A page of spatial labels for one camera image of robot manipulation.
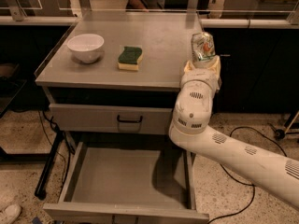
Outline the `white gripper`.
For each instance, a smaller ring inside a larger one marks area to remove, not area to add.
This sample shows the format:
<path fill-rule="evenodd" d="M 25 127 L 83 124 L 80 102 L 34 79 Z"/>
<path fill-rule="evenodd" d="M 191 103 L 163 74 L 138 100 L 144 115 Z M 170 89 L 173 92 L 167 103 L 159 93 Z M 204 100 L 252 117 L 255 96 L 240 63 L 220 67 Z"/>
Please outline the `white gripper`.
<path fill-rule="evenodd" d="M 219 79 L 215 73 L 221 71 L 221 59 L 216 55 L 211 61 L 208 69 L 196 68 L 191 61 L 187 61 L 184 65 L 183 72 L 185 73 L 180 80 L 180 87 L 183 88 L 185 84 L 191 81 L 200 81 L 206 83 L 214 92 L 220 90 Z"/>

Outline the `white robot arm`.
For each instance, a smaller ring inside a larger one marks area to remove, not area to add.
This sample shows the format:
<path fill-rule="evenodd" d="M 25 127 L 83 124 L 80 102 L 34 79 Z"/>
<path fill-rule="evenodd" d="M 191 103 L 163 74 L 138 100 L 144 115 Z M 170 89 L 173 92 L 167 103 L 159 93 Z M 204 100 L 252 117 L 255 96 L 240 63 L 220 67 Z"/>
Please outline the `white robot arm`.
<path fill-rule="evenodd" d="M 221 63 L 186 62 L 169 127 L 171 141 L 212 159 L 299 209 L 299 161 L 244 143 L 209 126 Z"/>

